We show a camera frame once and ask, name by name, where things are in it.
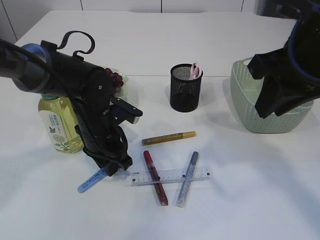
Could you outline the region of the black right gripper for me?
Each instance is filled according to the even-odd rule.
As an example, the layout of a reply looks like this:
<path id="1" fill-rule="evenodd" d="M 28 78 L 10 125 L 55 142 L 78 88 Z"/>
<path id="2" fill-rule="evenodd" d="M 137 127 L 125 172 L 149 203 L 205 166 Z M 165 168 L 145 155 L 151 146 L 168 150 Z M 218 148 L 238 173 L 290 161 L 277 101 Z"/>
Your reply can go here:
<path id="1" fill-rule="evenodd" d="M 255 54 L 248 70 L 263 80 L 255 103 L 259 117 L 281 116 L 320 98 L 320 39 L 289 39 L 283 48 Z"/>

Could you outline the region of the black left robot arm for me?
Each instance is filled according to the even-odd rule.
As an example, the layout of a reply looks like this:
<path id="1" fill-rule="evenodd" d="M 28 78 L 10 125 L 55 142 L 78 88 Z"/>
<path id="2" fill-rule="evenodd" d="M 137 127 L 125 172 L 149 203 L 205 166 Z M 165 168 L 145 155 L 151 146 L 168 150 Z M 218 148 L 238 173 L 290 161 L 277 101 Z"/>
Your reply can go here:
<path id="1" fill-rule="evenodd" d="M 84 61 L 83 54 L 63 54 L 47 41 L 19 47 L 2 40 L 0 75 L 40 94 L 38 111 L 58 151 L 83 150 L 112 176 L 133 163 L 121 123 L 134 123 L 142 112 L 116 96 L 123 85 L 118 73 Z"/>

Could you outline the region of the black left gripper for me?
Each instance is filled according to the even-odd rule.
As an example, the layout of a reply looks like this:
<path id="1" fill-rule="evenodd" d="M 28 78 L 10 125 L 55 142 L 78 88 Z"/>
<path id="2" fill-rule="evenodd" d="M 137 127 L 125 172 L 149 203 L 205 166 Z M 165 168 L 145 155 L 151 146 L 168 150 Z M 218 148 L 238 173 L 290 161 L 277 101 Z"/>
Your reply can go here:
<path id="1" fill-rule="evenodd" d="M 78 125 L 83 151 L 104 169 L 109 177 L 118 170 L 126 171 L 133 160 L 128 154 L 128 141 L 123 129 L 113 122 L 110 114 L 94 113 L 84 101 L 73 98 L 72 107 Z"/>

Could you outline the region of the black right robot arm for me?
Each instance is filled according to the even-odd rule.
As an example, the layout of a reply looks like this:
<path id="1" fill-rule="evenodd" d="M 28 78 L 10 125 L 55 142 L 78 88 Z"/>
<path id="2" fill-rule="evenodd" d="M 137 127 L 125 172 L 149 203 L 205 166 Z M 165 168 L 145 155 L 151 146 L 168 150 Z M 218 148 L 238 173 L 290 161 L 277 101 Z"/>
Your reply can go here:
<path id="1" fill-rule="evenodd" d="M 247 66 L 253 79 L 263 79 L 255 103 L 263 119 L 320 97 L 320 2 L 285 0 L 278 12 L 296 19 L 288 40 L 280 49 L 255 54 Z"/>

